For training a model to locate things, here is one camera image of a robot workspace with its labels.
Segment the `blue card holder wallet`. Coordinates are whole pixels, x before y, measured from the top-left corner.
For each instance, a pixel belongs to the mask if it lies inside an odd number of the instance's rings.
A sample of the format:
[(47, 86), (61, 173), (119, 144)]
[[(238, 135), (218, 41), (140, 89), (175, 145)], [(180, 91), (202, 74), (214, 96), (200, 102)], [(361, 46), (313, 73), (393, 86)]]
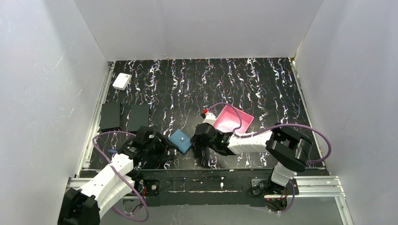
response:
[(193, 146), (193, 143), (191, 142), (190, 137), (185, 134), (183, 131), (178, 129), (175, 131), (170, 137), (169, 140), (177, 146), (178, 150), (182, 153), (185, 154), (187, 153), (191, 147)]

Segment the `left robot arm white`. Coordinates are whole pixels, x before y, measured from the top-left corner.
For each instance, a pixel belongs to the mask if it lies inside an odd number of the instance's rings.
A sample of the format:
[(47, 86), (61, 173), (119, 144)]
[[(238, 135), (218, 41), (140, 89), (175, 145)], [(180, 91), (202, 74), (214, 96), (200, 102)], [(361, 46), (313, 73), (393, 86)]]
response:
[[(162, 133), (153, 131), (149, 127), (141, 126), (134, 133), (124, 132), (130, 139), (109, 158), (97, 144), (101, 134), (92, 139), (94, 147), (103, 155), (108, 164), (91, 180), (78, 189), (70, 188), (65, 192), (57, 223), (59, 225), (98, 225), (102, 217), (113, 209), (118, 214), (134, 222), (145, 222), (149, 219), (149, 209), (138, 190), (135, 189), (135, 178), (131, 175), (134, 170), (136, 152), (131, 148), (144, 152), (160, 153), (170, 149), (179, 149), (186, 139), (172, 135), (167, 138)], [(146, 217), (134, 218), (134, 213), (121, 212), (116, 204), (129, 193), (134, 193), (145, 209)]]

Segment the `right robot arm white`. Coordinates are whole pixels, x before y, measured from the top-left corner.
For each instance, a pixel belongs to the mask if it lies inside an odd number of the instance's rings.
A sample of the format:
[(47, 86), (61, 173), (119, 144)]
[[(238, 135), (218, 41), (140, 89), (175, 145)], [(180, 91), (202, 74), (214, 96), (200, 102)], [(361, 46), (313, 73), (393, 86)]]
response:
[(276, 124), (268, 130), (250, 134), (235, 134), (202, 123), (196, 126), (191, 143), (196, 148), (210, 148), (223, 156), (267, 151), (277, 160), (267, 181), (268, 188), (286, 187), (294, 176), (304, 172), (313, 145), (289, 124)]

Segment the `pink plastic box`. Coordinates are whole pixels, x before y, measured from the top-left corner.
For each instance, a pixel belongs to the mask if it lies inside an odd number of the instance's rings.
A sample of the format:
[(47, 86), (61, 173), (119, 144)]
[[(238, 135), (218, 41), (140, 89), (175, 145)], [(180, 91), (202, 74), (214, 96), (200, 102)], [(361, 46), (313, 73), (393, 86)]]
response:
[(238, 114), (232, 107), (226, 105), (221, 113), (217, 116), (214, 127), (221, 132), (232, 132), (235, 128), (242, 125), (235, 132), (243, 134), (248, 131), (254, 117), (237, 109)]

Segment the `black box near left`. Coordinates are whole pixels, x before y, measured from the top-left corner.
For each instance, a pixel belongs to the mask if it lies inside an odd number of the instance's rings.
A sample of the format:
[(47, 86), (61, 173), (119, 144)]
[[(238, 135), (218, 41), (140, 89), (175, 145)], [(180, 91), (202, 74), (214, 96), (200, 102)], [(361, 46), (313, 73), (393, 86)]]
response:
[(137, 132), (141, 126), (147, 127), (149, 124), (150, 105), (132, 105), (130, 107), (128, 132)]

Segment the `black box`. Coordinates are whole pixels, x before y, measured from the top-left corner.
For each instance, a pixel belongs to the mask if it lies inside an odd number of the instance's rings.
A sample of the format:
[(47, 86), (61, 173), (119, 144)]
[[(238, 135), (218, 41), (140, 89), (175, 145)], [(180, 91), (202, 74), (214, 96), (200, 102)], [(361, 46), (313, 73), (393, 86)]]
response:
[(141, 126), (147, 127), (149, 124), (150, 105), (132, 105), (130, 107), (128, 132), (137, 132)]
[(101, 106), (99, 130), (101, 132), (119, 130), (121, 128), (121, 103), (108, 102)]

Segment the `black box far left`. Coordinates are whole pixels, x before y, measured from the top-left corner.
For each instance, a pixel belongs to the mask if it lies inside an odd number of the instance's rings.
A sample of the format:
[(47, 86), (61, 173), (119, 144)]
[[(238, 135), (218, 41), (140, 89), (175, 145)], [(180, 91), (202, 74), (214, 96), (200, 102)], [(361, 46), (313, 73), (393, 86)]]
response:
[(121, 103), (108, 102), (101, 106), (99, 130), (101, 132), (119, 130), (121, 128)]

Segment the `white small device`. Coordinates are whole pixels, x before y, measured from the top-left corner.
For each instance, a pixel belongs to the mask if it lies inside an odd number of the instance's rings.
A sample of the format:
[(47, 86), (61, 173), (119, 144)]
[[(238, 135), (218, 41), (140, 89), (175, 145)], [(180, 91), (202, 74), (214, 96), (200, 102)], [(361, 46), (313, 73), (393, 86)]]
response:
[(127, 85), (129, 84), (132, 75), (126, 73), (119, 73), (114, 80), (112, 86), (116, 90), (125, 90)]

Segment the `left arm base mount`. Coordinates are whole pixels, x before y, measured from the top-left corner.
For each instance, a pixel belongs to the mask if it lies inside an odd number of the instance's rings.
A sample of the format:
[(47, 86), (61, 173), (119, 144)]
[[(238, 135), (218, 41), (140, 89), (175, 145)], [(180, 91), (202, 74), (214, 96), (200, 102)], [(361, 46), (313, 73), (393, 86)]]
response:
[[(142, 196), (143, 200), (146, 202), (149, 197), (158, 196), (160, 191), (160, 181), (159, 180), (141, 180), (136, 185), (137, 191)], [(122, 206), (125, 213), (132, 213), (140, 211), (144, 208), (143, 203), (132, 191), (129, 192), (122, 199)]]

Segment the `aluminium frame rail left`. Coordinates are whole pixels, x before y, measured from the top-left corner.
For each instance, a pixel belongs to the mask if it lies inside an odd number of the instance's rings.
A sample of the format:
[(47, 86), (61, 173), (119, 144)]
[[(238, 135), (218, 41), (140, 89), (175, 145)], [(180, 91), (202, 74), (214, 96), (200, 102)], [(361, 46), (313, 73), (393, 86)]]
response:
[(107, 98), (107, 93), (110, 86), (114, 66), (115, 66), (114, 62), (112, 61), (108, 62), (107, 73), (105, 75), (105, 79), (100, 90), (99, 98), (96, 103), (93, 118), (86, 136), (83, 152), (74, 178), (79, 178), (81, 171), (90, 166), (90, 158), (93, 150), (92, 138), (98, 133), (99, 130), (102, 104), (105, 103), (105, 100)]

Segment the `aluminium frame rail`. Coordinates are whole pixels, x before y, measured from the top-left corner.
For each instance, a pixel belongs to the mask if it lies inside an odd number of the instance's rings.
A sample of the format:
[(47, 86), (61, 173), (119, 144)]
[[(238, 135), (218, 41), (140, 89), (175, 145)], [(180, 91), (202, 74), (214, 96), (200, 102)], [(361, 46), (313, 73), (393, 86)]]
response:
[[(149, 207), (169, 205), (250, 205), (259, 207), (263, 198), (253, 198), (247, 194), (252, 179), (265, 179), (265, 175), (251, 176), (249, 171), (232, 171), (223, 174), (210, 174), (198, 171), (187, 176), (146, 175), (144, 180), (159, 180), (158, 196), (149, 197)], [(345, 225), (353, 220), (345, 202), (345, 193), (337, 176), (298, 176), (299, 197), (332, 197)]]
[(114, 62), (112, 61), (108, 62), (107, 73), (105, 75), (105, 79), (100, 90), (99, 98), (96, 103), (93, 118), (86, 136), (83, 152), (74, 178), (79, 178), (81, 171), (90, 166), (90, 158), (93, 150), (92, 138), (98, 133), (99, 130), (102, 104), (105, 103), (105, 100), (107, 98), (107, 93), (110, 86), (114, 66), (115, 66)]

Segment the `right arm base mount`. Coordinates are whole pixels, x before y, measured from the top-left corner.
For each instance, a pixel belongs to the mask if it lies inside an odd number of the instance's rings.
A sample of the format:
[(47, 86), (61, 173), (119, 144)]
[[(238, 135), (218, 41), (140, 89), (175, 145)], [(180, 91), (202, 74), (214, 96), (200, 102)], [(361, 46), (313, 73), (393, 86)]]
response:
[(281, 214), (289, 210), (299, 195), (295, 179), (289, 180), (286, 186), (274, 184), (271, 180), (252, 179), (247, 194), (253, 198), (263, 198), (268, 211)]

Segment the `aluminium frame rail front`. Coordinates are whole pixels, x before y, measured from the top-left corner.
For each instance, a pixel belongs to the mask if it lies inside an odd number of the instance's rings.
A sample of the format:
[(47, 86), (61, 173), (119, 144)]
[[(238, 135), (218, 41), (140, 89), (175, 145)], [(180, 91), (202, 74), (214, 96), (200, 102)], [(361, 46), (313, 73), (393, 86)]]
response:
[[(146, 175), (144, 180), (159, 180), (158, 196), (149, 197), (149, 207), (169, 205), (250, 205), (259, 207), (263, 198), (253, 198), (247, 194), (252, 179), (265, 179), (265, 175), (251, 176), (249, 171), (232, 171), (223, 174), (210, 174), (198, 171), (187, 176)], [(299, 197), (332, 197), (345, 225), (353, 220), (345, 202), (345, 193), (337, 176), (298, 176)]]

